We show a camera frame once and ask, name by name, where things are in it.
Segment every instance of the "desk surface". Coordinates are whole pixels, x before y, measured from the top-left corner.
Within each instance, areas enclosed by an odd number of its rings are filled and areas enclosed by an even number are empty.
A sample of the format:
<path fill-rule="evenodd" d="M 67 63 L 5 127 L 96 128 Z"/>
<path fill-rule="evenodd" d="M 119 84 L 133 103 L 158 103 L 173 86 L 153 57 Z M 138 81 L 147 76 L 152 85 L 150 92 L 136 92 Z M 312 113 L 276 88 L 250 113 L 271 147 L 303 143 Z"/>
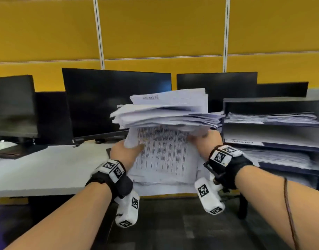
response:
<path fill-rule="evenodd" d="M 50 146 L 17 160 L 0 159 L 0 197 L 76 194 L 112 145 Z"/>

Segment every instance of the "hand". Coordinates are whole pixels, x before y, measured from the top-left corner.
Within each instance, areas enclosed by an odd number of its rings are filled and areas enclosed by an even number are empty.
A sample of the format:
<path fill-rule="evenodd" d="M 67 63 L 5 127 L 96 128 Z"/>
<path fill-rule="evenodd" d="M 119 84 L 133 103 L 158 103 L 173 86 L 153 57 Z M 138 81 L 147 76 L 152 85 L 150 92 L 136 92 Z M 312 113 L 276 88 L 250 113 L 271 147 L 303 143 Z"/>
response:
<path fill-rule="evenodd" d="M 211 151 L 218 145 L 223 145 L 222 137 L 216 130 L 209 130 L 206 136 L 188 136 L 188 141 L 196 146 L 205 161 L 208 160 Z"/>
<path fill-rule="evenodd" d="M 139 144 L 133 148 L 124 147 L 125 140 L 121 140 L 114 144 L 111 149 L 110 157 L 111 160 L 119 160 L 128 171 L 132 168 L 136 157 L 144 149 L 144 144 Z"/>

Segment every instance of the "person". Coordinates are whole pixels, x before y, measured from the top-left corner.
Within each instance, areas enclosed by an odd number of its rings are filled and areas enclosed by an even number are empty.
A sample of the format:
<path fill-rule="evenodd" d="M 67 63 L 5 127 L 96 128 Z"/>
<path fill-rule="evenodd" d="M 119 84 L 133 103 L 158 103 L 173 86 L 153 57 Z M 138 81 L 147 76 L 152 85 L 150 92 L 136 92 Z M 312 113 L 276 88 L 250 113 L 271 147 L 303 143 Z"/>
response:
<path fill-rule="evenodd" d="M 204 137 L 189 137 L 200 155 L 208 160 L 214 147 L 222 145 L 218 131 Z M 111 159 L 129 170 L 143 145 L 128 149 L 124 141 L 111 150 Z M 294 249 L 284 202 L 284 179 L 246 165 L 235 176 L 235 185 L 280 237 Z M 319 191 L 288 181 L 289 204 L 300 249 L 319 250 Z M 90 249 L 112 199 L 106 183 L 91 182 L 81 192 L 11 243 L 7 250 Z"/>

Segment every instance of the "person's right hand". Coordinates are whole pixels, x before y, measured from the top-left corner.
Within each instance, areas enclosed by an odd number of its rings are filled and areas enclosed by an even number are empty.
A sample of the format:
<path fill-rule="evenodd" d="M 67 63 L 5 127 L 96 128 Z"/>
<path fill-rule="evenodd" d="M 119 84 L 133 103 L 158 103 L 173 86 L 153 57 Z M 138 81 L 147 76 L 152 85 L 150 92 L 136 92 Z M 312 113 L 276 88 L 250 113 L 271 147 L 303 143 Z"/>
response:
<path fill-rule="evenodd" d="M 188 136 L 188 141 L 196 146 L 205 161 L 208 160 L 211 151 L 218 145 L 223 145 L 221 135 L 216 130 L 209 130 L 206 136 Z"/>

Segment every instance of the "handwritten label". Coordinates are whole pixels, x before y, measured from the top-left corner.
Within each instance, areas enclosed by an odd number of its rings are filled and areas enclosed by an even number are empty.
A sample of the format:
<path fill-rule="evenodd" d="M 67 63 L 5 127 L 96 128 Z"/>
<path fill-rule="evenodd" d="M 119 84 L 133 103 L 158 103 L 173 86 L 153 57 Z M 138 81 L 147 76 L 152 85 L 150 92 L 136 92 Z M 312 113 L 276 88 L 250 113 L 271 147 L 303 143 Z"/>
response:
<path fill-rule="evenodd" d="M 155 100 L 155 99 L 159 99 L 159 98 L 158 98 L 158 95 L 152 95 L 152 96 L 144 96 L 142 99 Z"/>
<path fill-rule="evenodd" d="M 234 143 L 234 144 L 264 146 L 264 144 L 262 142 L 259 142 L 259 141 L 225 139 L 224 142 L 226 142 L 226 143 Z"/>

